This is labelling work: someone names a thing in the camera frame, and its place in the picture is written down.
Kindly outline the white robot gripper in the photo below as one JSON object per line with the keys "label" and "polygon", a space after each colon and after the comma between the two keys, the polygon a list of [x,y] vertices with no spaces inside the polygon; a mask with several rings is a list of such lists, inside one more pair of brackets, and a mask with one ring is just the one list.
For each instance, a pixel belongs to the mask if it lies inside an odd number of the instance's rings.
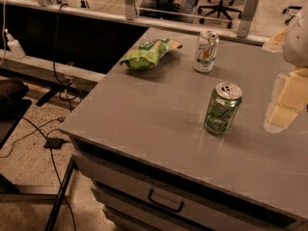
{"label": "white robot gripper", "polygon": [[[270,53],[282,51],[284,60],[295,66],[308,67],[308,5],[266,41],[262,49]],[[279,74],[274,82],[270,103],[266,111],[264,129],[273,134],[281,133],[308,105],[308,69],[296,68],[288,75]]]}

